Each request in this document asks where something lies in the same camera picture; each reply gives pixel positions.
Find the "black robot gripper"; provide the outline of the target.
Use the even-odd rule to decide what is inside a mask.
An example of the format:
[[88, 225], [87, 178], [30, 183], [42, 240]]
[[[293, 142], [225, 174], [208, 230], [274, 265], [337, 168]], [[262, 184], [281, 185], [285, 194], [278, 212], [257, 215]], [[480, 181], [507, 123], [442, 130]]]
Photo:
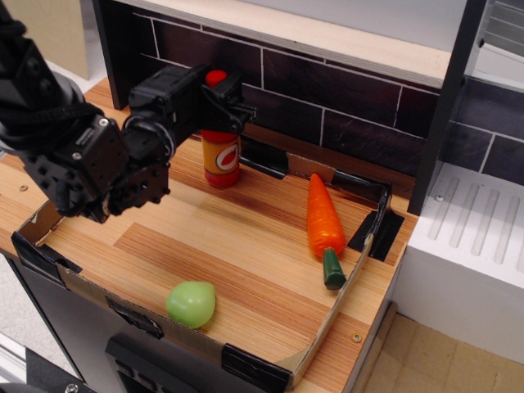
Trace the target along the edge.
[[239, 135], [257, 116], [244, 102], [242, 73], [216, 71], [214, 88], [203, 86], [209, 65], [168, 65], [132, 88], [124, 140], [133, 158], [170, 158], [199, 128]]

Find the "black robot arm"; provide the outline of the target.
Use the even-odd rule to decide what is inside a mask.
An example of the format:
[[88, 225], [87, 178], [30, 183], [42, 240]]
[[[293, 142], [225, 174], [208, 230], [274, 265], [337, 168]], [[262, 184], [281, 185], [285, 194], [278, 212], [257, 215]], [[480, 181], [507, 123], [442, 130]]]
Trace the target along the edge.
[[129, 116], [117, 124], [51, 71], [25, 32], [2, 9], [1, 148], [20, 157], [62, 216], [102, 223], [159, 203], [179, 145], [200, 129], [238, 135], [255, 118], [239, 72], [211, 86], [208, 65], [168, 65], [130, 91]]

